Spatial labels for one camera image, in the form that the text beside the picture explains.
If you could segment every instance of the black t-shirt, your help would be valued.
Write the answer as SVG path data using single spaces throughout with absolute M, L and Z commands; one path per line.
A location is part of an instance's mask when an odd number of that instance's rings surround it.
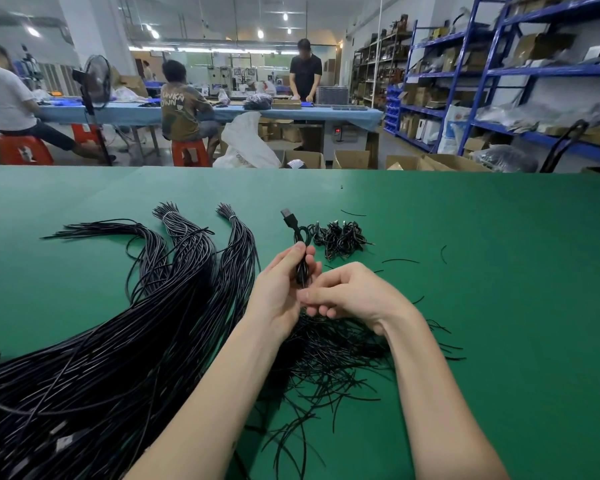
M 291 74 L 296 74 L 296 88 L 298 95 L 304 101 L 313 87 L 313 76 L 322 75 L 322 61 L 320 57 L 311 54 L 307 60 L 302 60 L 299 55 L 291 59 Z

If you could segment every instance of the blue tablecloth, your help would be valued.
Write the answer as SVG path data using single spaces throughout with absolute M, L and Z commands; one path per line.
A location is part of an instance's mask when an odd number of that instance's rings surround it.
M 112 102 L 103 109 L 96 110 L 96 119 L 104 125 L 147 126 L 159 125 L 162 112 L 159 107 L 139 107 L 139 103 Z M 43 119 L 52 123 L 86 123 L 84 106 L 42 106 Z M 228 123 L 242 114 L 242 106 L 216 108 L 216 120 Z M 383 113 L 377 109 L 368 111 L 336 111 L 325 107 L 304 107 L 298 109 L 271 109 L 260 111 L 266 118 L 275 120 L 307 121 L 346 121 L 367 131 L 374 131 L 380 124 Z

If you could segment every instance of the camouflage t-shirt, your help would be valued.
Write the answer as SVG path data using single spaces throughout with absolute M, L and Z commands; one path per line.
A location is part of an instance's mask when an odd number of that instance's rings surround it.
M 190 141 L 198 133 L 196 111 L 208 105 L 197 90 L 181 82 L 168 82 L 160 92 L 162 134 L 172 141 Z

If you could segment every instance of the man in black shirt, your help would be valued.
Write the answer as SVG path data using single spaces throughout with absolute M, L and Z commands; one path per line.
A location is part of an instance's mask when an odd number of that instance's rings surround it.
M 289 83 L 291 92 L 302 101 L 313 102 L 316 89 L 322 77 L 322 61 L 311 52 L 311 43 L 307 39 L 298 42 L 298 51 L 291 60 Z

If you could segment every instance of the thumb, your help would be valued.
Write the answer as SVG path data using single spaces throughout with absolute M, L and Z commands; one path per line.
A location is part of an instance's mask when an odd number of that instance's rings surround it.
M 344 307 L 346 285 L 333 288 L 309 287 L 298 290 L 297 298 L 305 305 L 337 305 Z
M 291 248 L 289 253 L 278 263 L 275 269 L 279 270 L 282 274 L 290 274 L 293 269 L 296 268 L 300 261 L 304 259 L 304 253 L 306 252 L 306 245 L 304 242 L 296 242 L 296 245 Z

